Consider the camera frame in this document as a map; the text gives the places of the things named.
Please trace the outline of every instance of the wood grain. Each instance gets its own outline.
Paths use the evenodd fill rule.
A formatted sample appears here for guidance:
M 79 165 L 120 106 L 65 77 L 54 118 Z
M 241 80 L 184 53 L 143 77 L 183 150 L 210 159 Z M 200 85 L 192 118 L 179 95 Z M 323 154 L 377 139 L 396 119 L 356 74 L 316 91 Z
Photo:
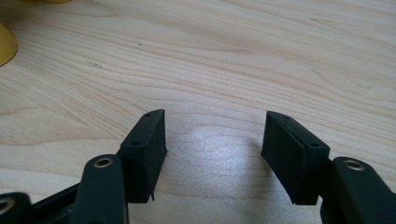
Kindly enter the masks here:
M 319 223 L 260 156 L 265 112 L 396 191 L 396 3 L 378 0 L 0 2 L 18 38 L 0 67 L 0 193 L 35 203 L 166 110 L 156 201 L 132 223 Z

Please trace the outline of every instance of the yellow object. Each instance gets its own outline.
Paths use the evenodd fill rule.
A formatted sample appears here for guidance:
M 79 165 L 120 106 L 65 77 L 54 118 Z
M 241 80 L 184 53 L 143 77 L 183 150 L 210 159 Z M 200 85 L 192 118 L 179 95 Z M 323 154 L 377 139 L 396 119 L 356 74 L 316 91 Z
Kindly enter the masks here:
M 66 3 L 66 2 L 70 2 L 71 0 L 46 0 L 46 2 L 49 3 Z
M 17 38 L 0 22 L 0 66 L 11 60 L 17 53 Z

